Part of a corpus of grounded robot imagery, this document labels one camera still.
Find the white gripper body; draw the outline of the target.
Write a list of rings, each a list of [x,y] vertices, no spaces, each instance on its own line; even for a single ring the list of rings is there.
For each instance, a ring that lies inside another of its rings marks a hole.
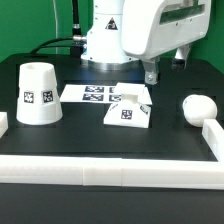
[[[148,60],[203,38],[211,0],[125,0],[122,48]]]

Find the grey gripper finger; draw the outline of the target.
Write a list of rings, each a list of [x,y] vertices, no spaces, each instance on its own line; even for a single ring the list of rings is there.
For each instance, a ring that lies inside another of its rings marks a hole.
[[[183,45],[177,49],[175,57],[172,60],[173,69],[184,69],[186,67],[190,50],[190,44]]]
[[[159,61],[158,57],[152,58],[143,62],[145,70],[145,82],[147,84],[156,84],[159,76]]]

